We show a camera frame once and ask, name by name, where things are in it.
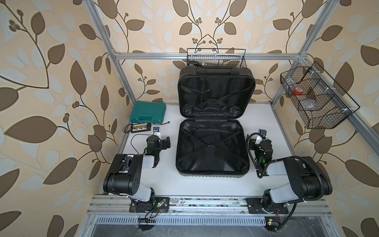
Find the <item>black hard-shell suitcase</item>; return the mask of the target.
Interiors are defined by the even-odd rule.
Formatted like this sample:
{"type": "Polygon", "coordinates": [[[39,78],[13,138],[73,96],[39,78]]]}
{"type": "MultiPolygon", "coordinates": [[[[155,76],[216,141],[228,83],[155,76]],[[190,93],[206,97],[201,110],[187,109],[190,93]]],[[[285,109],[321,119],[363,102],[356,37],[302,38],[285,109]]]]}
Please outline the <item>black hard-shell suitcase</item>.
{"type": "Polygon", "coordinates": [[[201,66],[180,71],[176,161],[183,176],[243,177],[250,169],[245,133],[239,118],[255,90],[250,69],[201,66]]]}

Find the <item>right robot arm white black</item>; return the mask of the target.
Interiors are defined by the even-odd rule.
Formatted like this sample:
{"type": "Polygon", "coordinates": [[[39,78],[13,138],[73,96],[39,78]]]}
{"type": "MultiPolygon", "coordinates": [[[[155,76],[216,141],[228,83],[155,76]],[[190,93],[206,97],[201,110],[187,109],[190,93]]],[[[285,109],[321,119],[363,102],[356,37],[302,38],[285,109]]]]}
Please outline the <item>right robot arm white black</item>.
{"type": "Polygon", "coordinates": [[[289,156],[273,159],[271,140],[262,130],[246,137],[248,155],[257,177],[283,176],[288,182],[264,191],[260,205],[266,212],[283,204],[319,200],[332,193],[333,187],[327,175],[310,157],[289,156]]]}

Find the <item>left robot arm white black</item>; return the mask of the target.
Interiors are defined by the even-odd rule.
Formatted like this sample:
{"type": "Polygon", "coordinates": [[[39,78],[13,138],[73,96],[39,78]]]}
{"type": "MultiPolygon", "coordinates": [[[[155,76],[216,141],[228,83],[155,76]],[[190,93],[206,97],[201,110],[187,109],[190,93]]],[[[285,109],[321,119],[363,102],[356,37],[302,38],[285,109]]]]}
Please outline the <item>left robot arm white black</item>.
{"type": "Polygon", "coordinates": [[[127,196],[137,202],[155,204],[153,188],[142,184],[142,170],[157,167],[161,151],[170,147],[170,137],[162,140],[157,135],[149,135],[144,153],[116,154],[103,183],[104,193],[127,196]]]}

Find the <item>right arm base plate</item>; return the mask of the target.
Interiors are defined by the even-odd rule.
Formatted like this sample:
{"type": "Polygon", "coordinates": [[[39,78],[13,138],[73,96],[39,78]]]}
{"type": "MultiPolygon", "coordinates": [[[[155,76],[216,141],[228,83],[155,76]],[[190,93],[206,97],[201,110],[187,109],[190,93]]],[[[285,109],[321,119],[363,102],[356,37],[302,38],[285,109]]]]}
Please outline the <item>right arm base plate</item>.
{"type": "Polygon", "coordinates": [[[283,203],[274,203],[263,198],[246,198],[248,212],[250,214],[288,214],[288,208],[283,203]]]}

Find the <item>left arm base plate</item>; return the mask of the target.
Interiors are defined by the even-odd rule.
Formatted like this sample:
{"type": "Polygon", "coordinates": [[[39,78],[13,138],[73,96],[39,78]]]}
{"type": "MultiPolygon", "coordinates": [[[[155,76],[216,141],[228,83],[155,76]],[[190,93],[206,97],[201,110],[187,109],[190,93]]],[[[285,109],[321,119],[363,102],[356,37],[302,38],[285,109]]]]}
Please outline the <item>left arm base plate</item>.
{"type": "Polygon", "coordinates": [[[152,197],[147,202],[137,201],[131,199],[131,205],[129,208],[130,213],[148,213],[153,208],[158,209],[161,213],[167,213],[169,210],[170,198],[169,197],[152,197]]]}

